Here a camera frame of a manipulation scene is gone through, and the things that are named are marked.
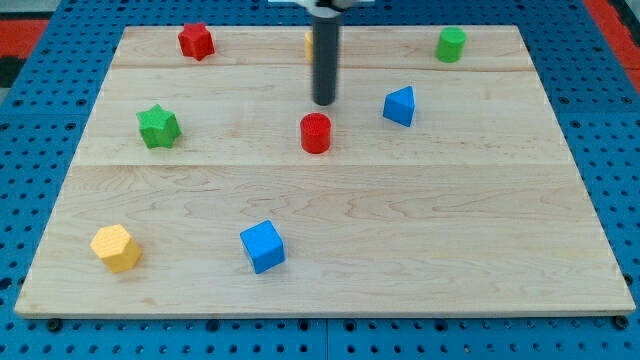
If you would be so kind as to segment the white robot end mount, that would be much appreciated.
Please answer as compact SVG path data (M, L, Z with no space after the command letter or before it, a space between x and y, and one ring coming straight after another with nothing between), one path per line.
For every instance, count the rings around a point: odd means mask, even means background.
M306 9L320 7L334 11L345 11L353 7L373 6L375 0L267 0L267 4L269 6L302 6Z

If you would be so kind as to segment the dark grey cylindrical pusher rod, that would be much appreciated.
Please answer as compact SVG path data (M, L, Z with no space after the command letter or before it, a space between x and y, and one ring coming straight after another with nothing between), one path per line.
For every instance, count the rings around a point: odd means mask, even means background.
M312 6L312 97L320 106L336 99L341 15L330 8Z

